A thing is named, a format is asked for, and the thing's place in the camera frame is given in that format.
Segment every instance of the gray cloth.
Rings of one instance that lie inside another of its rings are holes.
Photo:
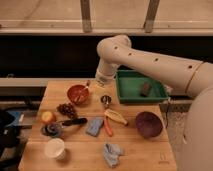
[[[103,125],[103,118],[95,117],[89,122],[88,127],[86,129],[86,133],[94,137],[97,137],[102,125]]]
[[[103,156],[110,167],[118,165],[118,156],[121,155],[124,155],[124,151],[119,147],[119,145],[110,143],[104,144]]]

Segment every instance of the small bowl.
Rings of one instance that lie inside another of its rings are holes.
[[[136,128],[144,138],[158,136],[163,130],[160,118],[152,112],[141,112],[135,119]]]
[[[67,91],[67,96],[72,103],[80,105],[89,97],[88,87],[84,85],[74,85]]]
[[[47,142],[44,154],[51,159],[61,160],[65,157],[65,144],[60,138],[53,138]]]

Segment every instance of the red bowl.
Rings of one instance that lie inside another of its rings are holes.
[[[163,130],[160,118],[152,112],[141,112],[135,119],[136,128],[144,138],[158,136]]]
[[[89,97],[89,90],[84,85],[74,85],[67,91],[70,101],[76,105],[84,103]]]

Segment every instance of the peeled banana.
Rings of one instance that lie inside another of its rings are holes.
[[[111,109],[106,109],[104,114],[109,117],[110,119],[116,121],[116,122],[119,122],[119,123],[122,123],[124,125],[128,125],[128,121],[126,119],[124,119],[123,115],[116,112],[116,111],[113,111]]]

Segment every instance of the blue cloth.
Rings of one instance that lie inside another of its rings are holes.
[[[115,167],[118,165],[118,157],[121,155],[124,155],[124,151],[118,144],[104,144],[103,156],[110,167]]]
[[[12,123],[6,125],[6,127],[8,127],[8,126],[18,126],[19,125],[19,119],[21,117],[21,111],[11,110],[11,111],[8,111],[8,113],[11,114],[12,116],[14,116],[15,120]]]
[[[97,137],[102,125],[103,125],[103,118],[95,117],[89,122],[88,127],[86,129],[86,133],[91,136]]]

